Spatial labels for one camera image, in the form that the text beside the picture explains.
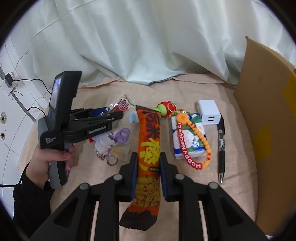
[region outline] human hand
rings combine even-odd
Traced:
[[[66,169],[71,170],[73,159],[71,155],[75,152],[75,146],[67,151],[56,149],[40,149],[40,145],[36,146],[32,159],[26,170],[27,177],[38,187],[44,189],[48,177],[49,161],[66,161]]]

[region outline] snack bag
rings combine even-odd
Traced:
[[[146,231],[157,220],[160,205],[160,116],[161,113],[136,106],[140,120],[138,181],[133,202],[123,213],[119,224]]]

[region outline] red tag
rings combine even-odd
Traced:
[[[182,132],[182,124],[180,122],[178,122],[177,131],[178,131],[178,139],[179,139],[179,143],[180,143],[180,149],[184,155],[185,160],[187,161],[187,163],[191,167],[195,168],[196,170],[201,170],[202,163],[193,161],[192,157],[189,155],[189,152],[186,147],[186,143],[184,141],[184,134]]]

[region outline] cardboard flap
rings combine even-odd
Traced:
[[[296,201],[294,70],[279,53],[247,38],[234,96],[246,120],[257,163],[256,222],[268,235],[280,227]]]

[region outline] beaded keychain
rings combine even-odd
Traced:
[[[181,147],[181,150],[182,150],[185,160],[188,162],[189,165],[191,165],[191,167],[193,167],[197,170],[201,170],[201,169],[206,168],[211,161],[211,155],[212,155],[211,148],[210,148],[210,145],[209,145],[207,139],[200,132],[200,130],[196,127],[196,125],[189,120],[189,116],[186,113],[178,114],[176,119],[178,122],[177,129],[178,129],[178,133],[179,133],[179,135],[178,135],[179,143],[180,143],[180,147]],[[194,133],[198,136],[198,138],[202,141],[203,145],[205,146],[205,149],[207,152],[207,157],[206,157],[206,161],[203,164],[199,163],[199,162],[194,162],[192,160],[191,156],[189,155],[186,144],[184,142],[184,134],[182,132],[182,125],[188,125],[194,131]]]

